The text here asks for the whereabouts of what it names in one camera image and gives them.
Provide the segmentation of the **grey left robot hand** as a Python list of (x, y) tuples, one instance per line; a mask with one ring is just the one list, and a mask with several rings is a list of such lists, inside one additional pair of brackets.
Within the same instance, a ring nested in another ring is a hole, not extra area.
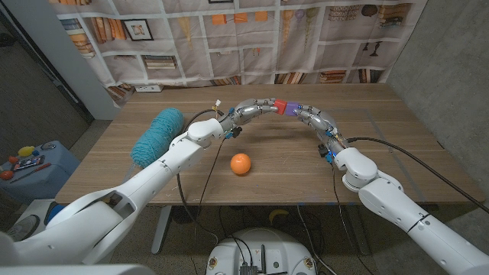
[(234, 110), (218, 119), (224, 132), (250, 122), (253, 118), (268, 112), (276, 112), (278, 107), (272, 99), (246, 99), (235, 106)]

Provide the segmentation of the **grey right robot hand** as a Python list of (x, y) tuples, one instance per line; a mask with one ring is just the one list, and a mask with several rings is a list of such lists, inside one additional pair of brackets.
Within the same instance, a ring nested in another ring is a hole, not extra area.
[(311, 105), (301, 105), (293, 112), (305, 125), (310, 126), (317, 134), (321, 144), (333, 154), (339, 153), (349, 147), (345, 138), (342, 137), (335, 119), (326, 111), (321, 111)]

